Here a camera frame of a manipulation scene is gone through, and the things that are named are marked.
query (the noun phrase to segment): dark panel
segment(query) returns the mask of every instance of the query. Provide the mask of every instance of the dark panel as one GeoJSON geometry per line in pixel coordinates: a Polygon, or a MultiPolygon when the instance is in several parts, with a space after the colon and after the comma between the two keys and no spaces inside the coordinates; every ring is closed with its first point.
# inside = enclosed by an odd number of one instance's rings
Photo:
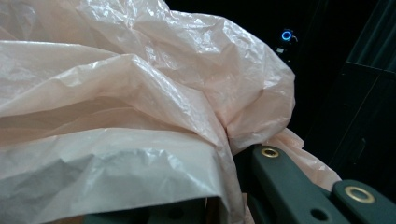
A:
{"type": "Polygon", "coordinates": [[[331,166],[396,202],[396,75],[381,75],[331,166]]]}
{"type": "Polygon", "coordinates": [[[305,140],[324,99],[375,7],[376,0],[328,1],[318,30],[291,65],[296,107],[289,128],[305,140]]]}
{"type": "Polygon", "coordinates": [[[396,0],[380,0],[348,61],[396,72],[396,0]]]}
{"type": "Polygon", "coordinates": [[[325,163],[332,160],[380,72],[351,63],[345,65],[305,139],[305,150],[325,163]]]}

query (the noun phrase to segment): hole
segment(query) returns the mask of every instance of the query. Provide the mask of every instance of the hole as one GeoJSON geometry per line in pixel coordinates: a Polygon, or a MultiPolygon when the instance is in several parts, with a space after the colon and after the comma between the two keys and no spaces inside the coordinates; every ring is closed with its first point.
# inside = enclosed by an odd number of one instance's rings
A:
{"type": "Polygon", "coordinates": [[[276,155],[276,153],[274,151],[270,151],[270,150],[266,150],[265,153],[270,155],[270,156],[275,156],[276,155]]]}
{"type": "Polygon", "coordinates": [[[363,200],[369,199],[369,196],[368,196],[367,194],[365,194],[365,193],[363,193],[362,191],[359,191],[359,190],[357,190],[357,189],[353,189],[353,190],[351,191],[351,193],[352,193],[353,195],[355,195],[356,197],[360,198],[360,199],[363,199],[363,200]]]}
{"type": "Polygon", "coordinates": [[[360,202],[360,203],[374,203],[375,198],[373,194],[365,189],[361,189],[355,186],[347,186],[345,188],[346,195],[351,199],[360,202]]]}
{"type": "Polygon", "coordinates": [[[262,155],[269,157],[269,158],[275,158],[275,157],[279,156],[279,152],[277,152],[276,150],[271,149],[271,148],[264,148],[262,150],[262,155]]]}
{"type": "Polygon", "coordinates": [[[327,221],[329,219],[326,213],[318,209],[312,209],[311,215],[319,221],[327,221]]]}
{"type": "Polygon", "coordinates": [[[173,220],[181,219],[184,216],[183,209],[181,209],[179,207],[172,208],[168,212],[168,216],[169,216],[169,218],[171,218],[173,220]]]}

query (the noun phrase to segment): blue light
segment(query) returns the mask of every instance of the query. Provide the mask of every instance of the blue light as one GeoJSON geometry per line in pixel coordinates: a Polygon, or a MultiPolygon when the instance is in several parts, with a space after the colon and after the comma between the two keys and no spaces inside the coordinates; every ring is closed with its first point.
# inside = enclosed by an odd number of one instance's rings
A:
{"type": "Polygon", "coordinates": [[[282,39],[285,41],[289,41],[291,39],[291,32],[285,31],[282,33],[282,39]]]}

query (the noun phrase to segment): brass grommet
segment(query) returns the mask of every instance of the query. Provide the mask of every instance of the brass grommet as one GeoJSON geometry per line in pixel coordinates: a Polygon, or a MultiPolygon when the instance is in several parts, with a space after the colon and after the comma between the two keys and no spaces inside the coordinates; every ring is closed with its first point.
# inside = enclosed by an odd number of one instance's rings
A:
{"type": "Polygon", "coordinates": [[[262,149],[262,155],[268,157],[268,158],[275,158],[279,156],[279,152],[277,152],[274,149],[271,149],[269,147],[263,148],[262,149]]]}
{"type": "Polygon", "coordinates": [[[360,203],[373,203],[375,201],[373,194],[371,194],[369,191],[365,189],[361,189],[355,186],[348,186],[345,188],[345,191],[347,196],[360,203]],[[361,195],[356,194],[356,191],[364,195],[364,197],[361,197],[361,195]]]}

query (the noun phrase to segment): crumpled plastic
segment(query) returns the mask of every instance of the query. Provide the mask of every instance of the crumpled plastic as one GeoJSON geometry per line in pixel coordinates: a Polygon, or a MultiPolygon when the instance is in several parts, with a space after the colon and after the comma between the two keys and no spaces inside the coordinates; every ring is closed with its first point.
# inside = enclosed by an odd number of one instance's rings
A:
{"type": "Polygon", "coordinates": [[[339,179],[285,129],[294,74],[224,18],[163,1],[0,0],[0,40],[0,223],[198,197],[242,223],[232,155],[258,143],[323,188],[339,179]]]}

